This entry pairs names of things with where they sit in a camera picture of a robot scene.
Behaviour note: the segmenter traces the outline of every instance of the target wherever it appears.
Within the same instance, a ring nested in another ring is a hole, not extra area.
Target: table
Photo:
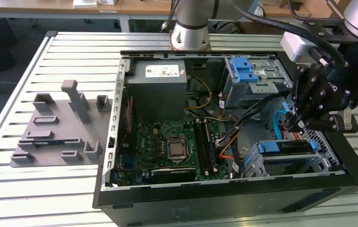
[[[122,32],[130,32],[131,19],[166,20],[170,3],[166,0],[119,0],[115,5],[99,4],[96,8],[74,9],[72,0],[0,0],[0,17],[118,19]],[[287,7],[265,6],[266,16],[283,22],[294,21]],[[302,6],[302,16],[310,16]]]
[[[282,51],[278,35],[210,35],[213,50]],[[168,50],[167,34],[59,32],[46,37],[0,113],[0,225],[110,227],[92,208],[98,165],[11,168],[18,140],[31,119],[39,92],[67,99],[62,81],[75,79],[87,99],[114,97],[120,50]],[[358,108],[353,111],[358,119]],[[347,140],[358,154],[358,133]],[[231,218],[175,226],[358,226],[358,193],[337,197],[301,213]]]

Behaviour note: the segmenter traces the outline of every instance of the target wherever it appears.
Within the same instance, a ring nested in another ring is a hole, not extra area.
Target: blue cable
[[[279,127],[278,127],[278,115],[286,114],[286,113],[287,112],[285,110],[277,110],[277,112],[274,113],[273,127],[274,127],[274,132],[275,132],[275,136],[277,136],[278,140],[282,140],[281,131],[279,131]]]

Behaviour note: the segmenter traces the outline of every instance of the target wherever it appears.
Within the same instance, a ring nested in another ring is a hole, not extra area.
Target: motherboard
[[[229,167],[215,152],[215,121],[139,123],[130,146],[120,155],[122,185],[176,183],[229,178]]]

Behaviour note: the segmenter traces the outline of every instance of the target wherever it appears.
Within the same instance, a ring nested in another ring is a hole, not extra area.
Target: green motherboard
[[[205,132],[203,138],[197,130]],[[120,156],[123,168],[119,175],[124,179],[122,185],[151,184],[147,180],[151,171],[166,169],[191,169],[195,174],[193,181],[229,178],[226,162],[214,157],[213,144],[219,138],[215,121],[139,123],[134,132],[135,144],[130,145],[134,152]]]

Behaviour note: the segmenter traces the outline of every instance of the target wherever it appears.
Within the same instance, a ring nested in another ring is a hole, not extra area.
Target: ram slot
[[[206,123],[201,121],[194,122],[194,133],[197,139],[197,154],[199,161],[199,170],[206,176],[213,172],[213,162],[209,150],[209,137],[206,131]]]
[[[211,137],[211,131],[210,131],[210,126],[209,123],[205,122],[205,127],[206,127],[206,133],[207,133],[207,139],[209,139],[209,151],[210,151],[210,160],[211,160],[211,165],[213,165],[213,171],[214,173],[218,172],[217,169],[217,160],[215,160],[215,152],[214,152],[214,143],[213,143],[213,137]]]

